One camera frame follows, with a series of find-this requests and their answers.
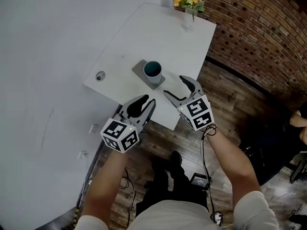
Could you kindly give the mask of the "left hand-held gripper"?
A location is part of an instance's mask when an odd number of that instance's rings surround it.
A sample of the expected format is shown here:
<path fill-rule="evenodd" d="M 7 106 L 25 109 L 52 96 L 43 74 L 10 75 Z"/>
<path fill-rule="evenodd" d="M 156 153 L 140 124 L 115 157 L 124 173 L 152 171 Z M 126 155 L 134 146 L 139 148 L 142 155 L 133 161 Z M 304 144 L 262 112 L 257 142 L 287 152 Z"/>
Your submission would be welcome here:
<path fill-rule="evenodd" d="M 143 105 L 149 99 L 149 95 L 144 94 L 137 96 L 121 108 L 120 114 L 116 114 L 113 118 L 109 118 L 100 131 L 104 143 L 109 148 L 120 153 L 126 153 L 133 146 L 141 142 L 139 132 L 127 118 L 137 118 L 137 124 L 146 124 L 156 108 L 156 100 L 152 99 L 143 109 Z"/>

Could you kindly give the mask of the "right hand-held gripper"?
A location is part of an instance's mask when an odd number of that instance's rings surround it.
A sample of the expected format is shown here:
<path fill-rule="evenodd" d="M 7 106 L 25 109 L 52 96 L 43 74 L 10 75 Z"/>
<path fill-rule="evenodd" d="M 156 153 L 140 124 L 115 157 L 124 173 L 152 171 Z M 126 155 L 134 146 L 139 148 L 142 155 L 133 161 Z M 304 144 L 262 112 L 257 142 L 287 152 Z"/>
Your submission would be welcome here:
<path fill-rule="evenodd" d="M 204 95 L 202 87 L 198 81 L 180 75 L 179 78 L 190 90 L 190 98 L 197 98 L 187 103 L 187 97 L 179 99 L 169 91 L 164 90 L 164 96 L 177 108 L 180 115 L 195 131 L 207 127 L 214 123 L 214 117 L 207 96 Z"/>

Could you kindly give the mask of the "pale teal ribbed cup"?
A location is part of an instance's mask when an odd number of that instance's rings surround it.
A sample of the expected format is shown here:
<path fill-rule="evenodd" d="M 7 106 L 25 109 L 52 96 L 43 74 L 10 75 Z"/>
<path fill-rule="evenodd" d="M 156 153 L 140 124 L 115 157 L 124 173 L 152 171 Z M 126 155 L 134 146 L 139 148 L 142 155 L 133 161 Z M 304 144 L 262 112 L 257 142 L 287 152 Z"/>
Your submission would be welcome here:
<path fill-rule="evenodd" d="M 153 84 L 157 84 L 162 78 L 162 67 L 156 61 L 149 61 L 143 67 L 143 73 Z"/>

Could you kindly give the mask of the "grey square coaster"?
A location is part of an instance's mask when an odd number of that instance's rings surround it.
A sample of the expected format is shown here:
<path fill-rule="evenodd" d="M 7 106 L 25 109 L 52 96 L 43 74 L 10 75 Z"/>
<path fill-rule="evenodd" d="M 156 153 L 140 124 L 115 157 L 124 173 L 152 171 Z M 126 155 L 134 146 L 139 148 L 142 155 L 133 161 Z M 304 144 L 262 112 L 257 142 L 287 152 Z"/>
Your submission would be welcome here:
<path fill-rule="evenodd" d="M 152 83 L 150 79 L 147 78 L 147 76 L 144 73 L 144 66 L 147 64 L 147 61 L 141 60 L 139 63 L 137 63 L 131 70 L 146 84 L 148 85 L 152 90 L 156 90 L 159 88 L 164 82 L 165 77 L 161 75 L 161 78 L 159 82 Z"/>

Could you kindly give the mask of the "person's right forearm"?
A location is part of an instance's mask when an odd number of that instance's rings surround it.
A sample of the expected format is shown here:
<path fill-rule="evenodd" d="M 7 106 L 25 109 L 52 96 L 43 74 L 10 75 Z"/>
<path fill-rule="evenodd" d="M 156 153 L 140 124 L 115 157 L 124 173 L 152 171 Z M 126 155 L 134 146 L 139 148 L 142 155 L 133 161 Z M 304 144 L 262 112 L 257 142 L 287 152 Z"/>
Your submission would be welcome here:
<path fill-rule="evenodd" d="M 246 194 L 260 191 L 253 166 L 245 153 L 219 129 L 207 131 L 208 141 L 232 185 L 233 206 Z"/>

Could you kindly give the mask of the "person's left forearm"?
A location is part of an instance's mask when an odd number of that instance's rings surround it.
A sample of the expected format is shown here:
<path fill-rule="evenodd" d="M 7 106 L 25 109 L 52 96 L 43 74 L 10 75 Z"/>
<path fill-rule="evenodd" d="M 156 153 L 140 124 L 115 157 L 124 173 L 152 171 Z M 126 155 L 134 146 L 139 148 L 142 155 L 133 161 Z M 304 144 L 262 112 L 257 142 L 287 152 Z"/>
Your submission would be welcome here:
<path fill-rule="evenodd" d="M 93 216 L 107 225 L 110 224 L 111 208 L 118 194 L 127 161 L 126 153 L 111 152 L 87 190 L 82 215 Z"/>

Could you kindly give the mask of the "person's right shoe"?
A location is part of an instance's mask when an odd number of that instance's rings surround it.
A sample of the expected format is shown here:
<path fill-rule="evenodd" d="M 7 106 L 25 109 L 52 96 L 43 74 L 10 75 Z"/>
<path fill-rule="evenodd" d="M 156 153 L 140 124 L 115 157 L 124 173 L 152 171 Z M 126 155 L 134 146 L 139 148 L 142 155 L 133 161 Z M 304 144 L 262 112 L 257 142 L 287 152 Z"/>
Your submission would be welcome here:
<path fill-rule="evenodd" d="M 173 151 L 169 159 L 169 171 L 171 173 L 179 170 L 182 164 L 182 157 L 179 152 Z"/>

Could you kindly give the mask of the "white square table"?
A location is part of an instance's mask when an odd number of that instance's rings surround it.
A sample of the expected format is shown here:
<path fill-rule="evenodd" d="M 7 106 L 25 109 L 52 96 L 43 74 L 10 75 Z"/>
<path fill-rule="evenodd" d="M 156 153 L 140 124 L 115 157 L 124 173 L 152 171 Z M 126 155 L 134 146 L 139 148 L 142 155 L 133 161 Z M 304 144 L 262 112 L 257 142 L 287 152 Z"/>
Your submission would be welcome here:
<path fill-rule="evenodd" d="M 189 95 L 179 76 L 197 79 L 216 29 L 214 23 L 197 17 L 193 30 L 185 31 L 183 21 L 183 12 L 142 5 L 107 45 L 85 85 L 119 104 L 147 94 L 156 100 L 152 121 L 174 129 L 179 113 L 165 98 L 164 90 L 180 98 Z M 131 70 L 141 60 L 161 64 L 165 82 L 156 90 Z M 99 71 L 106 73 L 103 81 L 95 79 Z"/>

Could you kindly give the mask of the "clear glass vase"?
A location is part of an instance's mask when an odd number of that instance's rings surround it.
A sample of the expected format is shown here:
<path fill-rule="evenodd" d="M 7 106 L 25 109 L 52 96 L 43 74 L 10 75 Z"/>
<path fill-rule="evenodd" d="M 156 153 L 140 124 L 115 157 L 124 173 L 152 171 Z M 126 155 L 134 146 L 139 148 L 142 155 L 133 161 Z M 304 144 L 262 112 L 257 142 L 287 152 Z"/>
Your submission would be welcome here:
<path fill-rule="evenodd" d="M 193 10 L 189 10 L 189 9 L 185 9 L 185 14 L 184 14 L 184 22 L 183 22 L 183 29 L 185 31 L 192 31 L 193 30 L 193 26 L 194 26 L 194 11 Z"/>

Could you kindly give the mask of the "person's black trousers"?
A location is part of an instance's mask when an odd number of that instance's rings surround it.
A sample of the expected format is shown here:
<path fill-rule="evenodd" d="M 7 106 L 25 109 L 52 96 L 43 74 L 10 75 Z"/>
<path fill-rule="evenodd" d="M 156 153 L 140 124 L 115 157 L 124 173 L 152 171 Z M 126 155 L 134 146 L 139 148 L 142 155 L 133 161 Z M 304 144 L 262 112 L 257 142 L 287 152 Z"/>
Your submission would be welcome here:
<path fill-rule="evenodd" d="M 194 188 L 181 166 L 178 171 L 169 171 L 169 160 L 156 158 L 152 162 L 154 178 L 143 200 L 136 205 L 136 216 L 154 204 L 164 200 L 186 201 L 207 208 L 207 194 Z"/>

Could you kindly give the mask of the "black box with screen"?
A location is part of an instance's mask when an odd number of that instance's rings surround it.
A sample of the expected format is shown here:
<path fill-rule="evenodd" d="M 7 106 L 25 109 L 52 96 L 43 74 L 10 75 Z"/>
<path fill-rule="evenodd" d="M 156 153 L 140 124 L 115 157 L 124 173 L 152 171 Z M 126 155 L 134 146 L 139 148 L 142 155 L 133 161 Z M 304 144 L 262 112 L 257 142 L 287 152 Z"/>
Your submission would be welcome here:
<path fill-rule="evenodd" d="M 209 181 L 207 176 L 199 173 L 194 173 L 190 180 L 191 185 L 201 187 L 203 189 L 206 189 L 208 187 L 208 182 Z"/>

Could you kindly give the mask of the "person's white shirt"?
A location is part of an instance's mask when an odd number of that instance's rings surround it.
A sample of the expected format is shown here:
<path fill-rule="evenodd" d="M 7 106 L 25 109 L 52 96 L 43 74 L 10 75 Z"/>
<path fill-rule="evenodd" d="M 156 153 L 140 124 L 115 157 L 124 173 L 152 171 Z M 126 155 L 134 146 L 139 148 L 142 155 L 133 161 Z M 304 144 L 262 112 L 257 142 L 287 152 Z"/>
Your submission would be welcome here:
<path fill-rule="evenodd" d="M 234 209 L 235 230 L 279 230 L 274 212 L 259 191 L 243 196 Z M 199 204 L 164 200 L 138 215 L 127 230 L 222 230 Z"/>

